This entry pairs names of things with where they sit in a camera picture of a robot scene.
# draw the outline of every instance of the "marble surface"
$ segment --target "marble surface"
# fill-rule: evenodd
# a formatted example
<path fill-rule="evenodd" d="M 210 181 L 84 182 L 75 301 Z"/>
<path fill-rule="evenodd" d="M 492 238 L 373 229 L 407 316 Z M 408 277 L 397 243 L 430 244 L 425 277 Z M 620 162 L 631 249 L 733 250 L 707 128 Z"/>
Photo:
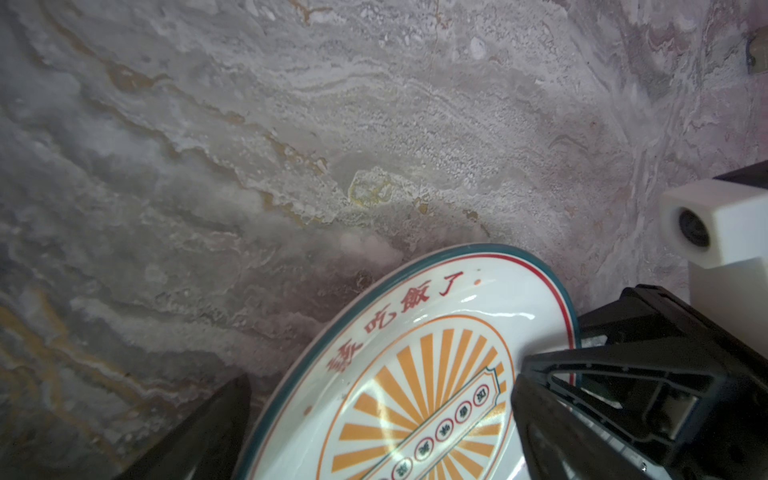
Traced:
<path fill-rule="evenodd" d="M 768 157 L 756 0 L 0 2 L 0 477 L 108 478 L 218 386 L 258 412 L 454 243 L 579 310 L 685 295 L 665 189 Z"/>

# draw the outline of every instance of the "plate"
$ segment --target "plate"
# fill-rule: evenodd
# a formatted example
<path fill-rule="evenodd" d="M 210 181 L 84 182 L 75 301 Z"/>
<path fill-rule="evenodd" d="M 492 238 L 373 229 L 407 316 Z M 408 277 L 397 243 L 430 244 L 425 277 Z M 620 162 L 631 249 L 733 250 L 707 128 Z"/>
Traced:
<path fill-rule="evenodd" d="M 515 366 L 577 346 L 568 294 L 530 253 L 431 253 L 361 293 L 306 348 L 234 478 L 514 478 L 525 470 Z"/>

